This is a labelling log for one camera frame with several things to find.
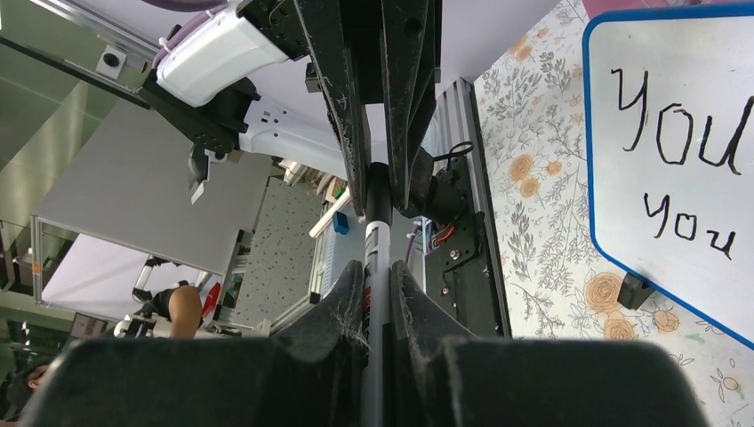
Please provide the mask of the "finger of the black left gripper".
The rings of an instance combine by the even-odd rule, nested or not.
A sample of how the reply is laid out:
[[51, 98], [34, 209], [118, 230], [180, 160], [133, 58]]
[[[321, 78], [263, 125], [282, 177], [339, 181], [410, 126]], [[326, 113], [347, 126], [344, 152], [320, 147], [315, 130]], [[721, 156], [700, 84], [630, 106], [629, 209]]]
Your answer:
[[410, 201], [413, 164], [436, 105], [441, 1], [383, 1], [381, 73], [393, 205]]
[[371, 141], [338, 1], [295, 3], [309, 54], [341, 145], [351, 197], [365, 199]]

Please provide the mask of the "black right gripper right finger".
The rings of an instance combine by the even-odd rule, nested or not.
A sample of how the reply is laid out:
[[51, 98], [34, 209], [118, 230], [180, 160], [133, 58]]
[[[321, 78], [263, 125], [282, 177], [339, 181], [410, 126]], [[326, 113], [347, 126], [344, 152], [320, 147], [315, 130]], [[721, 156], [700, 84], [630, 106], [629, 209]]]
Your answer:
[[422, 290], [389, 279], [392, 426], [703, 426], [683, 372], [644, 342], [481, 338]]

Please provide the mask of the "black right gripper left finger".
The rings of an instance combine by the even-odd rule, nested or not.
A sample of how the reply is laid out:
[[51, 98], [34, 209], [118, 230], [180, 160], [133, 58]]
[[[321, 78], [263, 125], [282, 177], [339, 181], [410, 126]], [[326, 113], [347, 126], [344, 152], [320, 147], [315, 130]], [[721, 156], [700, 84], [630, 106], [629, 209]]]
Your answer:
[[363, 265], [268, 338], [112, 338], [64, 351], [24, 426], [356, 426]]

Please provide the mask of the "silver black marker pen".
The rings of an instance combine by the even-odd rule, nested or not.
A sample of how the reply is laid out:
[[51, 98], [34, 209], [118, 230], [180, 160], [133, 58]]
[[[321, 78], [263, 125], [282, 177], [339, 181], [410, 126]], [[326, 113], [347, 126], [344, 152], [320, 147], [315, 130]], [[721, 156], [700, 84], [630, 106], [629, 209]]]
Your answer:
[[389, 322], [389, 244], [390, 226], [386, 222], [367, 224], [362, 322], [367, 351], [361, 381], [362, 426], [382, 426], [384, 422], [383, 327]]

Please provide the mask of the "black marker cap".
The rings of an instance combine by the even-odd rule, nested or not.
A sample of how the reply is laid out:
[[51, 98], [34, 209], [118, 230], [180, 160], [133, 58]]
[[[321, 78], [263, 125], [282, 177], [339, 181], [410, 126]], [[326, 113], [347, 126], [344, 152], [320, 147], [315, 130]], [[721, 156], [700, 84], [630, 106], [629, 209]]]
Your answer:
[[389, 166], [374, 162], [367, 174], [365, 218], [367, 223], [392, 224], [393, 205], [389, 182]]

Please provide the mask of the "blue framed whiteboard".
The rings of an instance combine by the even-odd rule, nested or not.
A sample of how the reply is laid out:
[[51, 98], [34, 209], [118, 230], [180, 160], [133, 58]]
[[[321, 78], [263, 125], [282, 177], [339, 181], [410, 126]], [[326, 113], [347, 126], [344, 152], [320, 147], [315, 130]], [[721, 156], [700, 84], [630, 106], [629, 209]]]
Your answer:
[[753, 344], [753, 4], [611, 11], [582, 36], [590, 235]]

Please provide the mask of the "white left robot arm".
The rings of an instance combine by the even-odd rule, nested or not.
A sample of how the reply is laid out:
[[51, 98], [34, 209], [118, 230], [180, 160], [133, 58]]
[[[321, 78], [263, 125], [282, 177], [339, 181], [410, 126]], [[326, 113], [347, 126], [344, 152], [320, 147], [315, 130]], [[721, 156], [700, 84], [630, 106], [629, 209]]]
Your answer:
[[[210, 165], [237, 151], [290, 159], [344, 179], [358, 214], [370, 204], [367, 109], [385, 114], [388, 188], [402, 215], [439, 205], [422, 147], [440, 72], [438, 1], [161, 1], [193, 12], [161, 48], [139, 94], [193, 145], [200, 193]], [[304, 82], [325, 102], [328, 128], [259, 92], [251, 74], [305, 60]]]

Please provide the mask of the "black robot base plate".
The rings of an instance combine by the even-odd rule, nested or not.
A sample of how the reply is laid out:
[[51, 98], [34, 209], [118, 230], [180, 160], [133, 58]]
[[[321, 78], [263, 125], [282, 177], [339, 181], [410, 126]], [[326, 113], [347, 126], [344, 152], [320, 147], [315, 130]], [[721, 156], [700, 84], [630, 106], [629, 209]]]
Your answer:
[[475, 182], [468, 160], [452, 159], [437, 179], [460, 191], [466, 210], [452, 226], [442, 226], [439, 235], [429, 240], [432, 251], [425, 256], [426, 293], [473, 334], [510, 337], [485, 213], [475, 206]]

